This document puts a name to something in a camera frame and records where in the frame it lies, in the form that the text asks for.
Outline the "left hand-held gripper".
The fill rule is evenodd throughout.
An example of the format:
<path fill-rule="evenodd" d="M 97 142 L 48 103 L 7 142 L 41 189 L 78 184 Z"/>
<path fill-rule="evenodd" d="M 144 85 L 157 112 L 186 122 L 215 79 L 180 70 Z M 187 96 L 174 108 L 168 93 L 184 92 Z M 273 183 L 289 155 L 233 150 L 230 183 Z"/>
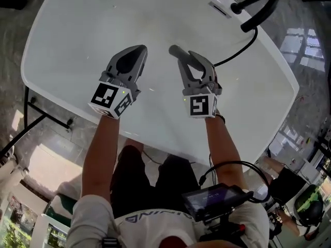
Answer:
<path fill-rule="evenodd" d="M 120 118 L 141 92 L 136 81 L 141 76 L 148 50 L 145 45 L 135 45 L 115 54 L 101 74 L 96 91 L 88 105 L 98 114 Z"/>

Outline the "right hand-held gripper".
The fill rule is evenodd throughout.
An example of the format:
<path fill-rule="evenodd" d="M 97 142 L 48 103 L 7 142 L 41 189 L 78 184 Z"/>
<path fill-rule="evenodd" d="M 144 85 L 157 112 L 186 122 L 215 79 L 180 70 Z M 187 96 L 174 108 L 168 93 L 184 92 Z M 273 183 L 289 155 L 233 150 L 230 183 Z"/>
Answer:
<path fill-rule="evenodd" d="M 218 96 L 222 87 L 216 81 L 214 65 L 204 56 L 188 51 L 191 60 L 178 60 L 180 75 L 182 77 L 183 101 L 189 117 L 215 118 Z M 195 79 L 190 68 L 202 72 L 201 79 Z"/>

